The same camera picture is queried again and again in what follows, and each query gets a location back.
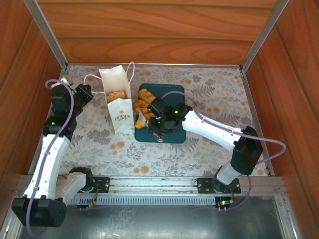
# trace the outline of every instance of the white paper bag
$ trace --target white paper bag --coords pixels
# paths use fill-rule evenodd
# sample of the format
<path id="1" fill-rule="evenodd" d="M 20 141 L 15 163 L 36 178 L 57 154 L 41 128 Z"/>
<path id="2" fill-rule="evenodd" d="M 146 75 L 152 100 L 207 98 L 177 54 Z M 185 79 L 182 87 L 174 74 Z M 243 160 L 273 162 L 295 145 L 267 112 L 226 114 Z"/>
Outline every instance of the white paper bag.
<path id="1" fill-rule="evenodd" d="M 122 132 L 134 128 L 131 87 L 125 70 L 122 66 L 116 66 L 112 69 L 99 70 L 99 72 L 106 96 L 120 90 L 124 90 L 126 94 L 126 99 L 117 99 L 110 103 L 107 102 L 105 97 L 114 131 Z"/>

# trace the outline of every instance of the green tray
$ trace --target green tray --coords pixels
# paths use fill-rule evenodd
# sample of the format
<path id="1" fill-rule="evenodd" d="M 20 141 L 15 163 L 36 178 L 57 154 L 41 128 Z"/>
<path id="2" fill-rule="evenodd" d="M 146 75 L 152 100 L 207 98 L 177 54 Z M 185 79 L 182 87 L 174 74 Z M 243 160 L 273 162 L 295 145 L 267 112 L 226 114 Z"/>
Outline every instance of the green tray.
<path id="1" fill-rule="evenodd" d="M 184 93 L 184 87 L 180 85 L 169 84 L 142 84 L 140 89 L 147 89 L 155 96 L 162 97 L 170 91 L 180 91 Z M 175 107 L 179 103 L 185 104 L 185 97 L 181 94 L 173 93 L 164 98 L 164 100 Z M 181 123 L 174 129 L 172 134 L 163 134 L 163 143 L 183 143 L 186 140 L 186 132 L 182 128 Z M 139 142 L 158 143 L 156 137 L 152 133 L 148 133 L 148 128 L 135 128 L 135 139 Z"/>

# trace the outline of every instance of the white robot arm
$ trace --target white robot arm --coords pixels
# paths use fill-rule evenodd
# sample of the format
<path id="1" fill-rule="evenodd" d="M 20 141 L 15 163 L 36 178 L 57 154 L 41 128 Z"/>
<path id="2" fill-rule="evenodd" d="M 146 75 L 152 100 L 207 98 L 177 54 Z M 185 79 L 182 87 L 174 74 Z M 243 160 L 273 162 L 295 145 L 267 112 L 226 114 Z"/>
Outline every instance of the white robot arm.
<path id="1" fill-rule="evenodd" d="M 233 153 L 231 161 L 222 166 L 213 178 L 212 187 L 215 192 L 225 192 L 238 176 L 252 173 L 263 151 L 260 141 L 244 137 L 246 134 L 257 136 L 253 128 L 248 126 L 240 129 L 224 125 L 203 115 L 197 115 L 195 110 L 185 104 L 173 108 L 159 97 L 148 107 L 156 116 L 149 119 L 148 131 L 155 134 L 157 139 L 161 139 L 162 134 L 173 133 L 181 123 L 185 131 L 202 135 Z"/>
<path id="2" fill-rule="evenodd" d="M 14 198 L 11 205 L 25 226 L 28 219 L 30 226 L 59 227 L 65 219 L 66 206 L 74 195 L 80 189 L 87 191 L 93 187 L 90 169 L 76 168 L 56 188 L 62 157 L 77 125 L 75 118 L 93 98 L 89 85 L 80 84 L 70 95 L 72 92 L 67 80 L 61 81 L 64 85 L 57 83 L 51 86 L 53 115 L 45 122 L 41 155 L 32 180 L 23 197 Z"/>

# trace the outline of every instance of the wooden panel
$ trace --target wooden panel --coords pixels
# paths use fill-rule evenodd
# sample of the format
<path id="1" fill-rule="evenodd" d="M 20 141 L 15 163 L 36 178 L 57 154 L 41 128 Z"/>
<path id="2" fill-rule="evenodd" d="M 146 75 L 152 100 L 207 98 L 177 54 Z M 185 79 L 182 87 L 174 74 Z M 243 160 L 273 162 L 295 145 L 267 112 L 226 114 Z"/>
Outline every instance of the wooden panel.
<path id="1" fill-rule="evenodd" d="M 291 0 L 278 20 L 279 34 L 319 118 L 319 7 L 314 0 Z"/>
<path id="2" fill-rule="evenodd" d="M 59 39 L 69 62 L 240 64 L 250 42 L 178 39 Z"/>
<path id="3" fill-rule="evenodd" d="M 38 84 L 34 84 L 36 93 L 32 97 L 28 115 L 23 119 L 22 132 L 19 135 L 10 163 L 0 182 L 0 190 L 1 192 L 5 192 L 5 196 L 0 197 L 0 223 L 2 223 L 3 216 L 11 204 L 20 175 L 28 172 L 50 108 L 50 91 L 45 88 L 44 82 L 48 79 L 58 78 L 61 71 L 60 65 L 53 53 L 50 53 L 44 64 L 39 65 L 39 67 L 45 70 L 41 78 L 37 80 Z"/>
<path id="4" fill-rule="evenodd" d="M 264 136 L 287 143 L 258 57 L 253 60 L 249 67 L 247 79 Z M 273 143 L 267 143 L 267 148 L 271 155 L 281 150 L 281 146 Z M 272 160 L 272 165 L 275 168 L 276 175 L 283 176 L 289 201 L 293 206 L 293 213 L 303 238 L 316 238 L 316 235 L 319 235 L 319 228 L 292 157 L 290 147 L 288 147 L 283 155 Z"/>
<path id="5" fill-rule="evenodd" d="M 271 10 L 177 5 L 44 4 L 54 34 L 254 41 Z"/>
<path id="6" fill-rule="evenodd" d="M 0 128 L 0 180 L 21 133 L 20 126 L 30 109 L 49 52 L 44 37 L 32 21 L 17 52 L 18 57 L 0 89 L 0 115 L 3 125 Z"/>
<path id="7" fill-rule="evenodd" d="M 39 3 L 148 3 L 273 8 L 277 0 L 38 0 Z"/>
<path id="8" fill-rule="evenodd" d="M 1 0 L 0 3 L 0 87 L 15 57 L 31 15 L 20 0 Z"/>
<path id="9" fill-rule="evenodd" d="M 273 166 L 305 238 L 319 235 L 318 13 L 314 0 L 290 0 L 247 72 L 264 135 L 287 144 Z"/>
<path id="10" fill-rule="evenodd" d="M 293 156 L 292 161 L 319 225 L 319 122 L 276 28 L 263 44 L 258 57 Z"/>

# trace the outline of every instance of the printed logo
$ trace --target printed logo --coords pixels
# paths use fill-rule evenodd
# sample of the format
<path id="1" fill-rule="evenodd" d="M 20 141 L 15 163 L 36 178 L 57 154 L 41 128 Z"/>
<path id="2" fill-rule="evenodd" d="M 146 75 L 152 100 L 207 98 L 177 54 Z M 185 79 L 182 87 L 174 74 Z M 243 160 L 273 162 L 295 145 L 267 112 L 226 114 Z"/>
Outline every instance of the printed logo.
<path id="1" fill-rule="evenodd" d="M 119 115 L 115 117 L 116 121 L 121 121 L 121 120 L 127 120 L 130 116 L 129 115 Z"/>

